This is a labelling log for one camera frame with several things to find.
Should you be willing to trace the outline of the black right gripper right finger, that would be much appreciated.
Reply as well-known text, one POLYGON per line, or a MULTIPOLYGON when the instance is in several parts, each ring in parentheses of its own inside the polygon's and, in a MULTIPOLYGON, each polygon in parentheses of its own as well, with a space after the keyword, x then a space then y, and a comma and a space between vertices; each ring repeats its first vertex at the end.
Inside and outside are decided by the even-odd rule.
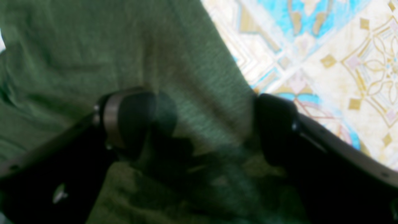
POLYGON ((396 224, 397 172, 350 146, 292 101, 261 94, 255 122, 267 162, 282 167, 313 224, 396 224))

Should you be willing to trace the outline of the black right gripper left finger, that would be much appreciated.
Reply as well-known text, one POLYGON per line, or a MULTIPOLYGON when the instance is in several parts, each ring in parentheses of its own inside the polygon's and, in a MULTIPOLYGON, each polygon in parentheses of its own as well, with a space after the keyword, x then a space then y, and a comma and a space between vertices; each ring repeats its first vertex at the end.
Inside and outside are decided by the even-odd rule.
POLYGON ((103 96, 93 111, 47 143, 1 164, 1 212, 13 224, 84 224, 108 169, 125 161, 151 171, 162 119, 177 121, 165 92, 132 88, 103 96))

